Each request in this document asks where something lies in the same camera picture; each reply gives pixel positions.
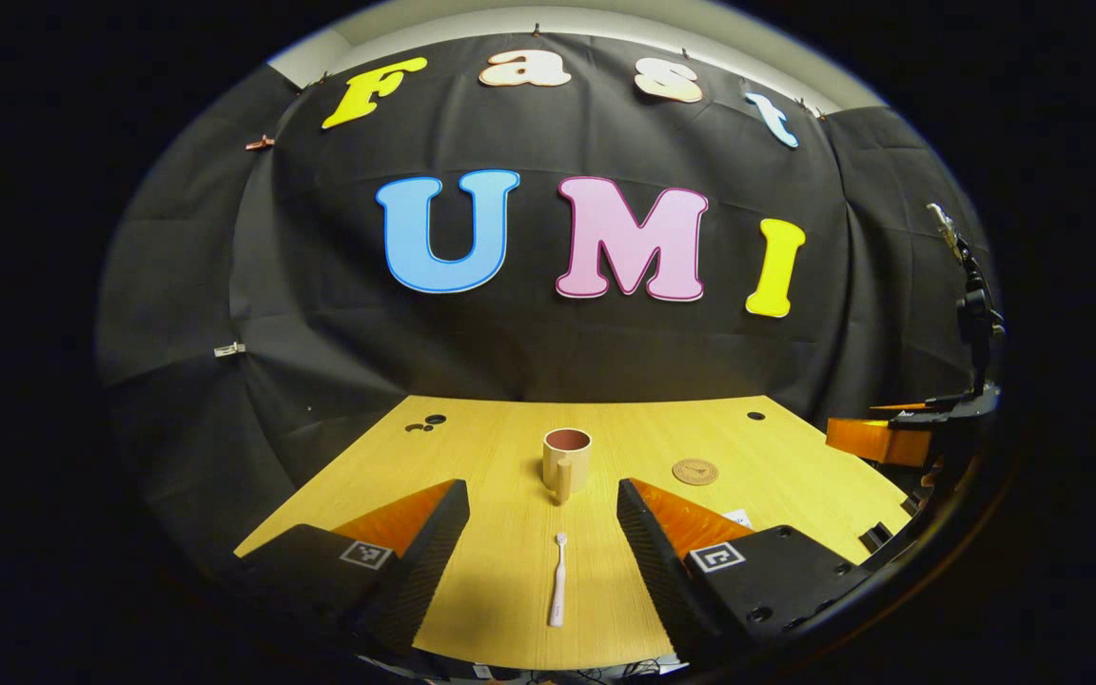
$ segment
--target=table surface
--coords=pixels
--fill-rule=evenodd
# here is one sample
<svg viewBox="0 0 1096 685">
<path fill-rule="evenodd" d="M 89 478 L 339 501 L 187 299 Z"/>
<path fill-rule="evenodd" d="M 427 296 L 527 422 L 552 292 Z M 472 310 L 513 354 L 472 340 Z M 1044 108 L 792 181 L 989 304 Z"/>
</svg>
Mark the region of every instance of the table surface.
<svg viewBox="0 0 1096 685">
<path fill-rule="evenodd" d="M 761 412 L 753 421 L 747 412 Z M 406 432 L 444 414 L 432 432 Z M 586 486 L 558 504 L 539 479 L 544 434 L 591 434 Z M 905 495 L 869 465 L 827 447 L 819 430 L 767 398 L 547 403 L 409 396 L 242 543 L 247 555 L 292 525 L 332 529 L 423 487 L 463 478 L 471 517 L 413 646 L 521 669 L 613 666 L 674 651 L 617 521 L 617 482 L 639 478 L 718 513 L 743 509 L 860 563 L 878 522 L 899 530 Z M 687 486 L 678 459 L 718 466 Z M 548 627 L 556 535 L 564 532 L 566 625 Z"/>
</svg>

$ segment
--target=pink letter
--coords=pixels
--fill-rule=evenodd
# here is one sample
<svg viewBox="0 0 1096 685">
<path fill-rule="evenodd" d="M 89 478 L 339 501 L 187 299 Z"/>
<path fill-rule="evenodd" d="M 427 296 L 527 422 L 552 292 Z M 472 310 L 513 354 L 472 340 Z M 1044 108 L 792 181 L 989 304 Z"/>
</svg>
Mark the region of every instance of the pink letter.
<svg viewBox="0 0 1096 685">
<path fill-rule="evenodd" d="M 560 182 L 560 194 L 573 204 L 573 246 L 569 272 L 557 278 L 557 292 L 567 298 L 597 298 L 608 290 L 600 274 L 600 248 L 625 295 L 631 295 L 658 255 L 658 273 L 646 285 L 657 299 L 700 299 L 704 284 L 696 277 L 696 248 L 700 214 L 709 201 L 699 192 L 669 187 L 637 226 L 617 184 L 605 178 L 579 175 Z"/>
</svg>

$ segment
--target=beige mug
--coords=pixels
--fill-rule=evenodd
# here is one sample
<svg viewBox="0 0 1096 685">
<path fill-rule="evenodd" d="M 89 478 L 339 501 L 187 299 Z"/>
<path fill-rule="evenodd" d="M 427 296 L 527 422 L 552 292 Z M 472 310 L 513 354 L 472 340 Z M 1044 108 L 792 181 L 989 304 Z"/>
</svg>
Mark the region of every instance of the beige mug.
<svg viewBox="0 0 1096 685">
<path fill-rule="evenodd" d="M 556 429 L 545 434 L 544 482 L 564 502 L 586 486 L 591 472 L 591 436 L 584 430 Z"/>
</svg>

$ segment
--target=toothbrush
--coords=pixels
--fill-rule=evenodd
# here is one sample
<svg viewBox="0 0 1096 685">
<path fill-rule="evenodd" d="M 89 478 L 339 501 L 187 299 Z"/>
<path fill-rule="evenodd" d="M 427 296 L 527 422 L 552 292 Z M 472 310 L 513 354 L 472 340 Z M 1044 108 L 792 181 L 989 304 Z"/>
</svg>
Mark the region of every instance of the toothbrush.
<svg viewBox="0 0 1096 685">
<path fill-rule="evenodd" d="M 560 628 L 566 625 L 566 534 L 557 534 L 557 546 L 560 549 L 560 561 L 557 562 L 557 589 L 551 594 L 551 618 L 548 625 Z"/>
</svg>

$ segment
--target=round coaster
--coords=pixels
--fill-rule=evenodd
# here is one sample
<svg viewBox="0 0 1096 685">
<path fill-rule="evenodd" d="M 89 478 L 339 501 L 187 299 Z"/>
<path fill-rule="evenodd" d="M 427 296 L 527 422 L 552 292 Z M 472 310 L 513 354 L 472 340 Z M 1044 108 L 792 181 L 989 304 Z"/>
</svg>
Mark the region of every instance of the round coaster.
<svg viewBox="0 0 1096 685">
<path fill-rule="evenodd" d="M 708 486 L 718 480 L 718 468 L 704 459 L 683 459 L 671 467 L 671 472 L 688 486 Z"/>
</svg>

